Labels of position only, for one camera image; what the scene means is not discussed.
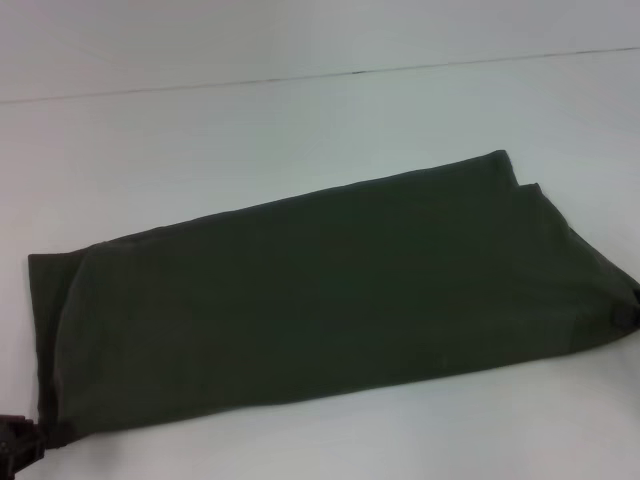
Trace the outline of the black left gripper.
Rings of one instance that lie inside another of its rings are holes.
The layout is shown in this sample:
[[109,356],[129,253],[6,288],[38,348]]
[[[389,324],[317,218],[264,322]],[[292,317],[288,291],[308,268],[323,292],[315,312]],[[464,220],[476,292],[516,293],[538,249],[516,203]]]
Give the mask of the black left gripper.
[[74,442],[69,422],[35,423],[24,416],[1,416],[1,472],[18,473],[44,458],[45,449],[59,449]]

